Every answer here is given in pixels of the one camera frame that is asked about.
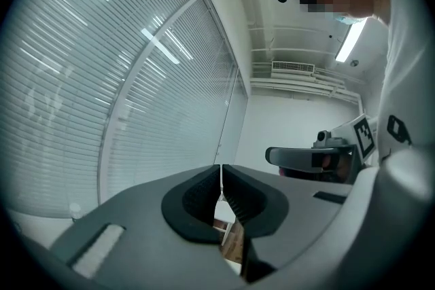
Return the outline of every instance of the ceiling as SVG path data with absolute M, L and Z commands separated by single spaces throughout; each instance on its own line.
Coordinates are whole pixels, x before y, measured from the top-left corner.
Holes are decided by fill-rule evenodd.
M 349 26 L 321 13 L 301 10 L 298 0 L 242 0 L 251 35 L 252 61 L 286 60 L 315 64 L 364 79 L 379 58 L 387 54 L 387 28 L 368 19 L 345 63 L 334 59 Z M 351 67 L 350 62 L 359 65 Z

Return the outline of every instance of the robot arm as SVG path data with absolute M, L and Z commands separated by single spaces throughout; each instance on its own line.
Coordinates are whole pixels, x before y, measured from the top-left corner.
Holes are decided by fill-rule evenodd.
M 375 140 L 363 114 L 331 131 L 320 131 L 311 149 L 269 147 L 266 160 L 284 168 L 288 177 L 339 183 L 341 179 L 336 175 L 338 160 L 341 155 L 350 154 L 346 183 L 354 183 L 374 150 Z M 331 164 L 322 168 L 322 160 L 328 155 L 331 156 Z

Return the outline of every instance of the air vent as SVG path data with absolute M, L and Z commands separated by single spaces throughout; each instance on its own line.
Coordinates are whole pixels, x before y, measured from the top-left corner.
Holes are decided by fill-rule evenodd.
M 314 73 L 314 68 L 314 65 L 307 63 L 272 62 L 272 73 L 311 75 Z

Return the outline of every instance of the person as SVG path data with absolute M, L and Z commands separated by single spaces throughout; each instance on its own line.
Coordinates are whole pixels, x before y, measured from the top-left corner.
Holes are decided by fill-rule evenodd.
M 435 144 L 434 23 L 425 0 L 300 0 L 348 24 L 375 18 L 388 27 L 388 52 L 377 125 L 379 164 L 405 147 Z M 349 171 L 340 159 L 340 177 Z M 324 158 L 328 166 L 330 158 Z

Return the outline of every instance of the pipe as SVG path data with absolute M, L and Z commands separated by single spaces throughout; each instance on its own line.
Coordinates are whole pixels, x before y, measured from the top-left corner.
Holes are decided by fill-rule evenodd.
M 272 79 L 292 79 L 292 80 L 298 80 L 298 81 L 307 81 L 307 82 L 317 82 L 318 84 L 322 84 L 322 85 L 328 85 L 328 86 L 334 86 L 334 87 L 339 87 L 339 88 L 344 88 L 344 82 L 342 84 L 337 84 L 334 82 L 329 82 L 329 81 L 322 81 L 316 77 L 314 77 L 314 74 L 312 76 L 303 76 L 303 75 L 297 75 L 297 74 L 289 74 L 289 73 L 271 73 L 271 78 Z
M 364 109 L 362 107 L 362 99 L 361 96 L 358 96 L 358 111 L 360 112 L 360 115 L 364 113 Z
M 261 52 L 261 51 L 302 51 L 302 52 L 312 52 L 312 53 L 315 53 L 315 54 L 330 54 L 331 56 L 335 56 L 336 55 L 336 52 L 311 50 L 311 49 L 307 49 L 307 48 L 254 48 L 251 51 L 252 52 Z
M 317 79 L 322 79 L 322 80 L 326 80 L 329 82 L 334 82 L 334 83 L 339 84 L 339 85 L 345 84 L 345 82 L 343 80 L 334 79 L 333 77 L 329 77 L 329 76 L 325 76 L 325 75 L 320 75 L 320 74 L 314 73 L 314 74 L 312 74 L 312 76 L 316 77 Z
M 362 80 L 356 79 L 354 77 L 350 77 L 350 76 L 348 76 L 346 74 L 338 73 L 336 71 L 331 71 L 331 70 L 322 69 L 322 68 L 315 68 L 314 71 L 321 72 L 321 73 L 324 73 L 324 74 L 333 75 L 333 76 L 337 76 L 337 77 L 341 77 L 342 79 L 346 79 L 346 80 L 355 82 L 357 84 L 362 84 L 362 85 L 365 84 L 365 82 L 362 81 Z
M 268 84 L 252 84 L 252 87 L 255 88 L 268 88 L 271 90 L 283 90 L 283 91 L 292 91 L 292 92 L 304 92 L 309 94 L 316 94 L 320 96 L 326 96 L 330 98 L 340 99 L 341 101 L 349 102 L 352 104 L 357 104 L 358 102 L 354 99 L 346 98 L 344 96 L 340 96 L 335 94 L 334 96 L 330 96 L 328 93 L 323 91 L 316 90 L 314 88 L 302 88 L 302 87 L 290 87 L 290 86 L 270 86 Z
M 324 84 L 318 84 L 318 83 L 312 83 L 312 82 L 305 82 L 305 81 L 295 81 L 295 80 L 283 80 L 283 79 L 268 79 L 264 77 L 253 77 L 251 78 L 251 82 L 263 82 L 263 83 L 272 83 L 272 84 L 289 84 L 289 85 L 297 85 L 297 86 L 306 86 L 306 87 L 313 87 L 318 89 L 324 89 L 327 91 L 333 91 L 334 87 Z M 358 93 L 350 92 L 348 90 L 345 90 L 343 88 L 337 89 L 336 93 L 346 94 L 348 96 L 352 96 L 354 98 L 358 98 L 360 95 Z
M 287 73 L 271 73 L 271 79 L 297 80 L 297 81 L 315 82 L 315 78 L 311 77 L 311 76 L 297 75 L 297 74 L 287 74 Z
M 327 33 L 326 31 L 321 31 L 319 29 L 308 29 L 297 26 L 272 26 L 272 27 L 264 27 L 258 26 L 256 28 L 249 28 L 249 31 L 274 31 L 274 30 L 284 30 L 284 31 L 304 31 L 304 32 L 313 32 L 313 33 Z
M 318 93 L 322 93 L 322 95 L 327 96 L 327 97 L 337 97 L 339 99 L 343 99 L 346 101 L 352 101 L 354 103 L 358 103 L 358 98 L 357 97 L 352 97 L 352 96 L 346 96 L 343 95 L 341 93 L 339 93 L 339 91 L 336 91 L 334 95 L 331 96 L 331 94 L 329 92 L 326 92 L 325 90 L 319 89 L 319 88 L 313 88 L 313 87 L 304 87 L 304 86 L 287 86 L 285 84 L 275 84 L 275 83 L 268 83 L 268 82 L 252 82 L 251 86 L 253 87 L 263 87 L 263 88 L 280 88 L 280 89 L 292 89 L 292 90 L 297 90 L 299 92 L 318 92 Z

